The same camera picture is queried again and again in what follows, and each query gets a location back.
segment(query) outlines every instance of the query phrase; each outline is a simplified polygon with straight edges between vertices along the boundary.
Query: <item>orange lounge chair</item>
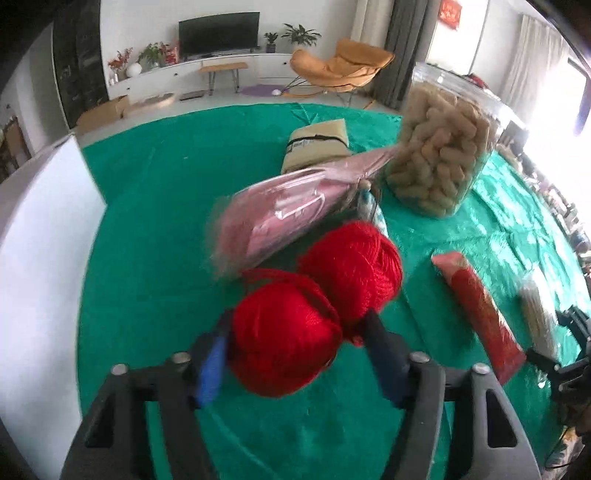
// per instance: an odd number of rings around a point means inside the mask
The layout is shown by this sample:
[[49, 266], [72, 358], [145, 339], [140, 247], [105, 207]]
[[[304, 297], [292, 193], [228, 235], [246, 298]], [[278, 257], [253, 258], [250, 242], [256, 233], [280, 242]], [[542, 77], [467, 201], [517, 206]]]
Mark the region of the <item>orange lounge chair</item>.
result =
[[[296, 50], [290, 65], [298, 77], [282, 91], [286, 96], [313, 96], [321, 92], [353, 92], [367, 85], [392, 61], [394, 55], [378, 47], [342, 38], [330, 60], [320, 60], [306, 50]], [[309, 83], [322, 90], [310, 95], [293, 95], [288, 90]]]

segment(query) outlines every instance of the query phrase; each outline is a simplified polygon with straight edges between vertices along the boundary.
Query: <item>green fabric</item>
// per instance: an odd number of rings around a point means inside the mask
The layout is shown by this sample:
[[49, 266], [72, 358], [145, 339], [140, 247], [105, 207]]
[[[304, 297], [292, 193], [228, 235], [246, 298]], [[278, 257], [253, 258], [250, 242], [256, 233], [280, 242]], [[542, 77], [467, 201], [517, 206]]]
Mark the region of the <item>green fabric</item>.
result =
[[[232, 106], [142, 125], [85, 149], [108, 208], [80, 312], [83, 411], [113, 364], [159, 364], [240, 301], [238, 283], [216, 283], [210, 275], [204, 238], [216, 199], [276, 175], [292, 130], [336, 118], [345, 118], [355, 152], [392, 144], [400, 127], [399, 117], [354, 109]], [[556, 307], [577, 303], [590, 310], [577, 261], [557, 225], [498, 156], [450, 219], [417, 216], [387, 189], [382, 208], [405, 269], [402, 294], [382, 317], [411, 348], [443, 365], [467, 368], [487, 357], [430, 263], [435, 252], [465, 253], [525, 348], [531, 342], [515, 293], [534, 263], [549, 279]], [[574, 360], [574, 339], [564, 329], [556, 336], [561, 359]], [[560, 430], [548, 386], [538, 387], [537, 373], [525, 366], [506, 392], [541, 459]], [[154, 406], [149, 414], [158, 419]], [[280, 400], [256, 397], [228, 374], [219, 399], [197, 415], [228, 480], [379, 478], [401, 420], [380, 397], [363, 349], [350, 345], [311, 385]], [[434, 479], [443, 477], [452, 415], [448, 410], [442, 424]], [[170, 478], [161, 432], [152, 428], [150, 434], [158, 477]]]

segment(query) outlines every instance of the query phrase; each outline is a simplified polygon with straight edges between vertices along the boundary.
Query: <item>plastic jar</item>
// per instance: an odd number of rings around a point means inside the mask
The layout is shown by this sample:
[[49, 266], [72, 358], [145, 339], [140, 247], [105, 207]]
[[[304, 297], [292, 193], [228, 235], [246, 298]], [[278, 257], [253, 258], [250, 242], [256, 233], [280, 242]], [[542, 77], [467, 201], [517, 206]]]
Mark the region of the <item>plastic jar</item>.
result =
[[490, 158], [507, 107], [453, 73], [417, 63], [402, 116], [402, 148], [386, 167], [397, 198], [427, 215], [453, 215]]

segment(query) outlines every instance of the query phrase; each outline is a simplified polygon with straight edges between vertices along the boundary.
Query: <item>purple mat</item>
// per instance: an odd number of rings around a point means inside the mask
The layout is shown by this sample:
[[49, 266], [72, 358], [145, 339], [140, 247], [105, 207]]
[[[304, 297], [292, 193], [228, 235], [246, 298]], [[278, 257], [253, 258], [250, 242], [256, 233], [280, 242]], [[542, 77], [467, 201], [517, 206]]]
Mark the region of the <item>purple mat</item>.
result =
[[251, 97], [272, 97], [273, 90], [281, 90], [283, 88], [285, 88], [285, 85], [262, 85], [259, 83], [252, 87], [244, 87], [240, 90], [240, 93]]

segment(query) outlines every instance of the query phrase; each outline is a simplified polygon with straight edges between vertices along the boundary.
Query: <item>red yarn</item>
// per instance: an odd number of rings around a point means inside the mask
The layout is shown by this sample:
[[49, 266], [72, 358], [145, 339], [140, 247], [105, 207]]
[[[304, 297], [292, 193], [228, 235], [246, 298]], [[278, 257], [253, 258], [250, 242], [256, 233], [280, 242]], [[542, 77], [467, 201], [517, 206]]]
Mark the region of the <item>red yarn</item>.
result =
[[230, 367], [259, 395], [280, 397], [314, 380], [335, 358], [343, 332], [354, 341], [368, 309], [381, 310], [402, 283], [396, 247], [365, 222], [327, 234], [298, 272], [244, 273], [248, 281], [271, 280], [238, 304], [232, 323]]

